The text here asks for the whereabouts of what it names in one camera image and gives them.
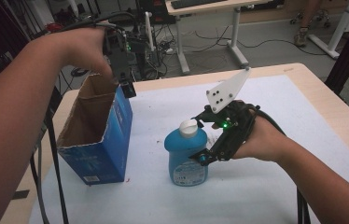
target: plastic bottle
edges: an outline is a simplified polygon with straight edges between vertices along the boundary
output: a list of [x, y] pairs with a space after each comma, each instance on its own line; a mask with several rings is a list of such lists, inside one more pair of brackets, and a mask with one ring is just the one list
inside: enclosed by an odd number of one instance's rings
[[185, 120], [180, 127], [165, 138], [169, 151], [169, 175], [178, 186], [190, 187], [203, 183], [207, 178], [207, 166], [201, 166], [189, 156], [206, 148], [206, 132], [198, 128], [195, 119]]

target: person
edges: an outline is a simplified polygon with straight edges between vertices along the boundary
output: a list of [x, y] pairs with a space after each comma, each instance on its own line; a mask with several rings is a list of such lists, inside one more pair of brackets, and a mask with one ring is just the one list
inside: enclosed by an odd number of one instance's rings
[[[103, 39], [98, 28], [40, 37], [0, 74], [0, 219], [27, 168], [60, 69], [72, 64], [115, 81], [102, 54]], [[240, 149], [234, 159], [277, 162], [322, 222], [349, 222], [349, 183], [266, 119], [256, 118]]]
[[294, 45], [297, 47], [306, 46], [306, 36], [309, 31], [309, 23], [311, 22], [314, 14], [319, 10], [323, 0], [308, 0], [308, 3], [303, 10], [302, 19], [300, 21], [300, 29], [294, 35]]

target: bottle cap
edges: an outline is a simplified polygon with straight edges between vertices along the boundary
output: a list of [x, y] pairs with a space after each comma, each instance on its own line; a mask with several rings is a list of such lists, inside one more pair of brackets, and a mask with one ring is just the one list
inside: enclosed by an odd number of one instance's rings
[[198, 123], [195, 119], [184, 120], [180, 124], [179, 128], [181, 136], [185, 138], [191, 138], [197, 134]]

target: blue cardboard box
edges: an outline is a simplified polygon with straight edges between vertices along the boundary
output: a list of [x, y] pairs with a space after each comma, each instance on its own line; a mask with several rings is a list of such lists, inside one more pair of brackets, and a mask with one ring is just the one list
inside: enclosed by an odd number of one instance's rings
[[121, 88], [88, 76], [58, 137], [58, 153], [87, 185], [122, 182], [132, 118]]

